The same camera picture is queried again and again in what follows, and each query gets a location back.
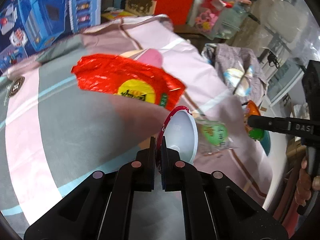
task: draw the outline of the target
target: red snack package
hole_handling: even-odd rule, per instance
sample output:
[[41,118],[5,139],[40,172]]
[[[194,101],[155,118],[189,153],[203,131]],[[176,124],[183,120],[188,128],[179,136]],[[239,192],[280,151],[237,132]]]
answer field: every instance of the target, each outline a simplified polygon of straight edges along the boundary
[[78,87],[108,94],[137,98],[171,111],[185,85],[163,69],[115,55],[82,57],[71,73]]

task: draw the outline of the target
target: yellow label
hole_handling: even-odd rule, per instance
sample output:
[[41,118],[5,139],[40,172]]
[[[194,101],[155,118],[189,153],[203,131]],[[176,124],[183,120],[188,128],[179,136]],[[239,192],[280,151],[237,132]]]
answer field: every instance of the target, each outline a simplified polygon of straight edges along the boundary
[[153,87],[138,79],[130,79],[124,82],[119,87],[117,95],[137,98],[153,104],[156,102],[156,93]]

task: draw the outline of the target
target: round black logo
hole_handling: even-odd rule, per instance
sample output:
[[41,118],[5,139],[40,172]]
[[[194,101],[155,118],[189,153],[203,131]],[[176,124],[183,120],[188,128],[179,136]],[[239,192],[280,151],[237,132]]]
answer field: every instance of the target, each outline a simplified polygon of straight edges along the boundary
[[24,82],[24,77],[18,77],[16,80],[13,82],[11,85],[10,91],[8,93],[8,97],[13,97],[22,87],[23,82]]

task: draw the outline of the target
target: blue packaging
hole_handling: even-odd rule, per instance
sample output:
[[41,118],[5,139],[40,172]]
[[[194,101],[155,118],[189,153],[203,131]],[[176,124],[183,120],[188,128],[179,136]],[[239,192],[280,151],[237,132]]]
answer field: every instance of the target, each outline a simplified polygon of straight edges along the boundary
[[0,6],[0,74],[58,40],[100,24],[100,8],[101,0],[6,0]]

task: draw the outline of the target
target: person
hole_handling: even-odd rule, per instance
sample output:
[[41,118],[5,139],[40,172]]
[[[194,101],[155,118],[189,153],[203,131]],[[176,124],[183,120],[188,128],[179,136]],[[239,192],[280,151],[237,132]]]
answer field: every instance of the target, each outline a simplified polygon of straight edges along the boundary
[[306,200],[311,198],[311,188],[316,191],[320,190],[320,176],[314,177],[313,181],[311,181],[311,178],[306,171],[307,165],[307,158],[304,157],[301,162],[299,179],[297,182],[296,192],[294,194],[296,203],[302,206],[305,206]]

